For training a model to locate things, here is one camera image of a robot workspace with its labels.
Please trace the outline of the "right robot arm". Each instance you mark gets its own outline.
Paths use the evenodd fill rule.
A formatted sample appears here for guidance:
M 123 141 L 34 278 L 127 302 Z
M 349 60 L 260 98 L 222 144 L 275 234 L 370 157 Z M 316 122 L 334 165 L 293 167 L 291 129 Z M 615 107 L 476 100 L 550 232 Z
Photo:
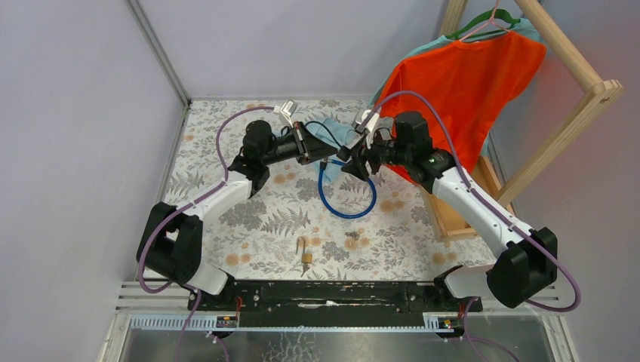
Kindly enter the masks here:
M 557 238 L 548 229 L 533 229 L 498 204 L 445 149 L 432 144 L 419 112 L 395 119 L 395 139 L 378 134 L 379 115 L 366 109 L 352 123 L 356 137 L 338 152 L 343 171 L 366 180 L 380 166 L 401 165 L 410 178 L 458 212 L 489 246 L 492 265 L 456 267 L 438 276 L 433 301 L 450 311 L 467 297 L 494 297 L 515 308 L 553 284 L 558 269 Z

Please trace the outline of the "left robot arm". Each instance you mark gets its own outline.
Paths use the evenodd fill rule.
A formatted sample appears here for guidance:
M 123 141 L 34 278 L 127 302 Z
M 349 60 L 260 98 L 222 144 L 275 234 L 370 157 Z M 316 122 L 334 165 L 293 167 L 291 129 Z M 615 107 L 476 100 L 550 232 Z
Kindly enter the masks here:
M 181 287 L 204 292 L 217 310 L 230 307 L 234 300 L 230 275 L 203 259 L 205 226 L 256 195 L 269 179 L 271 164 L 289 159 L 311 164 L 337 154 L 339 148 L 299 122 L 276 136 L 267 122 L 252 121 L 218 186 L 181 206 L 159 202 L 151 209 L 136 255 L 139 270 L 149 269 Z

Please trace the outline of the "blue cable lock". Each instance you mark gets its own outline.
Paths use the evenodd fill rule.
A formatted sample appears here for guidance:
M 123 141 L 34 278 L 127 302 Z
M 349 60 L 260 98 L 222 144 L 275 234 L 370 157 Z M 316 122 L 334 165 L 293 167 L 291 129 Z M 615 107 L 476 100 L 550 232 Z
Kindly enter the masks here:
M 368 179 L 367 184 L 370 191 L 368 192 L 370 196 L 370 202 L 368 206 L 362 210 L 355 212 L 355 207 L 360 205 L 362 206 L 365 202 L 366 191 L 364 186 L 353 186 L 351 189 L 346 187 L 342 187 L 339 185 L 337 190 L 340 192 L 347 192 L 345 195 L 335 194 L 331 197 L 328 197 L 325 193 L 325 174 L 328 170 L 328 167 L 331 166 L 339 166 L 342 167 L 345 163 L 339 160 L 334 160 L 332 158 L 325 158 L 319 162 L 318 166 L 318 181 L 317 181 L 317 191 L 318 196 L 323 203 L 323 205 L 331 212 L 333 215 L 341 218 L 341 219 L 359 219 L 364 216 L 367 216 L 376 206 L 377 203 L 377 190 L 374 182 L 371 179 Z M 346 211 L 342 211 L 341 209 L 336 209 L 331 201 L 338 201 L 342 207 L 346 207 L 348 202 L 350 201 L 352 204 L 352 212 L 347 213 Z

